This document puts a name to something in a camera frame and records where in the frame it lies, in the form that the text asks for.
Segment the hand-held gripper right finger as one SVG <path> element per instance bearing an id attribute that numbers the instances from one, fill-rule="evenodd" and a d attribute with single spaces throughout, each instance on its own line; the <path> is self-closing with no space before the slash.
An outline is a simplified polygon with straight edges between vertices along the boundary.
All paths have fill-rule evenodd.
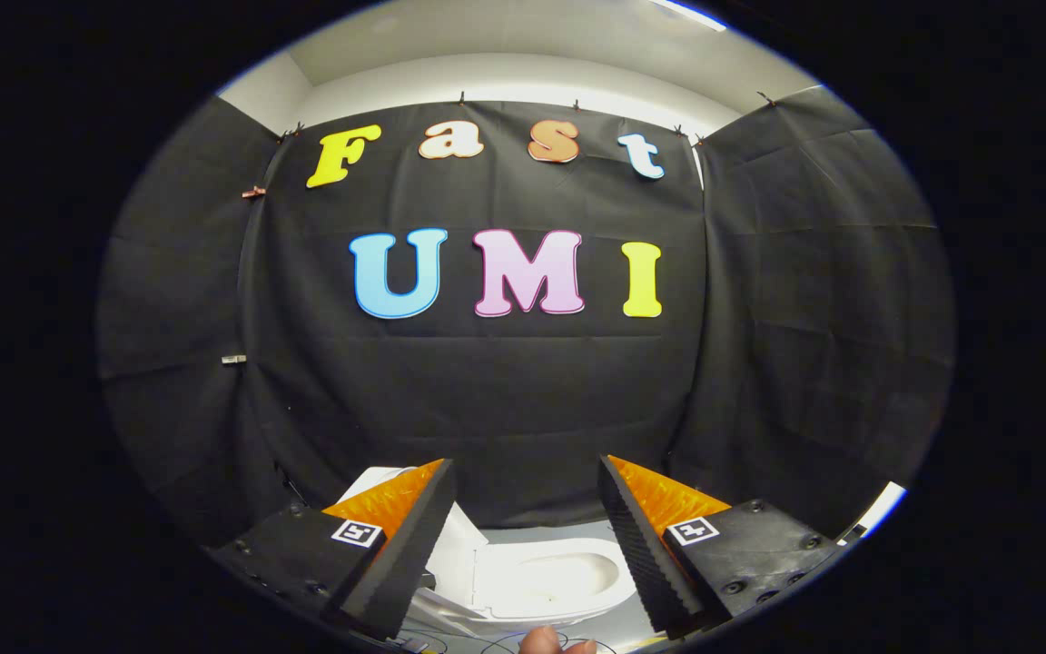
<path id="1" fill-rule="evenodd" d="M 599 500 L 652 628 L 688 637 L 755 614 L 850 549 L 766 500 L 731 505 L 614 455 Z"/>

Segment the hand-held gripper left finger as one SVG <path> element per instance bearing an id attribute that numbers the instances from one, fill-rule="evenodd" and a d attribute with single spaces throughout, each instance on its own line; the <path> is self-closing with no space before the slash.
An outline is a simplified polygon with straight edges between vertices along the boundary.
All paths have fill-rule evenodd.
<path id="1" fill-rule="evenodd" d="M 454 463 L 425 463 L 328 508 L 291 505 L 207 552 L 303 619 L 396 636 L 456 500 Z"/>

